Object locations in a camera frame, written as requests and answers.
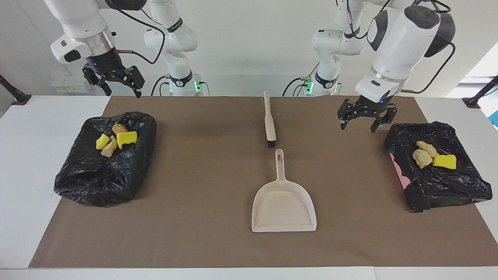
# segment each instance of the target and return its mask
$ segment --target yellow sponge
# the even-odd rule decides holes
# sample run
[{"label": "yellow sponge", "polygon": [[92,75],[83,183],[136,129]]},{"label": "yellow sponge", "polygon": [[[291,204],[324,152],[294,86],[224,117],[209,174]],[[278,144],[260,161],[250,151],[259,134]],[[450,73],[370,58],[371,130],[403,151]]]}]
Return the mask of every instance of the yellow sponge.
[{"label": "yellow sponge", "polygon": [[438,155],[434,158],[432,166],[439,166],[447,169],[457,169],[457,157],[452,154]]},{"label": "yellow sponge", "polygon": [[136,140],[138,138],[136,131],[122,132],[122,133],[116,134],[116,136],[118,137],[118,147],[120,149],[123,149],[123,144],[136,143]]},{"label": "yellow sponge", "polygon": [[107,145],[108,142],[109,142],[109,137],[107,137],[107,135],[105,134],[102,134],[100,138],[97,139],[95,143],[95,148],[97,150],[102,150]]}]

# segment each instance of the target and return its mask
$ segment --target black stand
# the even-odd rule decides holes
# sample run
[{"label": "black stand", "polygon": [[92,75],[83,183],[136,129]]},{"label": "black stand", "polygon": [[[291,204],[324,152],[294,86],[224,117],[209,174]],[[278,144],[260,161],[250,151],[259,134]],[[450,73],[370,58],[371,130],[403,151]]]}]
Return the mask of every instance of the black stand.
[{"label": "black stand", "polygon": [[472,108],[472,109],[480,109],[479,105],[477,105],[477,102],[481,97],[483,97],[486,93],[488,93],[492,88],[494,88],[498,84],[498,76],[494,77],[487,85],[481,89],[476,96],[470,97],[470,98],[462,98],[464,101],[465,105],[467,107]]},{"label": "black stand", "polygon": [[18,90],[15,86],[11,85],[2,75],[0,75],[0,84],[7,89],[12,96],[14,96],[15,101],[12,105],[24,105],[31,98],[30,94],[24,94],[22,91]]}]

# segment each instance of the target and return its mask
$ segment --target white table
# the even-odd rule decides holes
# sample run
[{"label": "white table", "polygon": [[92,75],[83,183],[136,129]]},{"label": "white table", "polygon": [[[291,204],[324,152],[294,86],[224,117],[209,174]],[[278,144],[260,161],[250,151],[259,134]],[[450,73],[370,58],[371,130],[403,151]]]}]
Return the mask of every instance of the white table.
[{"label": "white table", "polygon": [[[50,186],[100,96],[33,96],[0,119],[0,279],[498,279],[493,268],[27,269],[60,197]],[[498,185],[498,132],[458,99],[418,98],[429,122],[449,123],[481,173]],[[477,204],[495,239],[498,201]]]}]

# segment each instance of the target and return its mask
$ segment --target black trash bag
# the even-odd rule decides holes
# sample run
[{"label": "black trash bag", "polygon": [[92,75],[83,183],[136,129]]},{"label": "black trash bag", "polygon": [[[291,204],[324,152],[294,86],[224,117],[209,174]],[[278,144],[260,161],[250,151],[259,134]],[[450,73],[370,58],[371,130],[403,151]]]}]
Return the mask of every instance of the black trash bag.
[{"label": "black trash bag", "polygon": [[[115,124],[136,131],[137,142],[124,144],[123,150],[118,148],[112,157],[102,156],[101,151],[95,149],[95,141],[102,133],[113,135]],[[86,120],[55,177],[55,193],[76,203],[99,207],[132,200],[147,175],[156,128],[154,118],[141,112]]]},{"label": "black trash bag", "polygon": [[[432,144],[441,155],[457,157],[457,169],[429,165],[420,169],[412,157],[417,141]],[[395,124],[384,141],[385,148],[399,165],[407,186],[406,203],[416,212],[444,206],[466,205],[490,200],[491,185],[476,170],[455,129],[448,124]]]}]

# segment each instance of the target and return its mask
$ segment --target brown paper mat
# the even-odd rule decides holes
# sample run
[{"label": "brown paper mat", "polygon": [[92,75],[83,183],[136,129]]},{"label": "brown paper mat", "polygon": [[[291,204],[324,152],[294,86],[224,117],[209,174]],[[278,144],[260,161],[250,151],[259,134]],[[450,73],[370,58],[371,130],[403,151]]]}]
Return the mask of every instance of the brown paper mat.
[{"label": "brown paper mat", "polygon": [[[30,267],[498,266],[475,205],[409,211],[382,144],[389,127],[371,134],[373,120],[358,119],[341,131],[343,99],[271,99],[287,179],[309,192],[318,227],[255,234],[252,201],[276,176],[262,97],[112,97],[104,116],[157,121],[147,179],[112,208],[61,199]],[[413,98],[394,101],[397,122],[426,122]]]}]

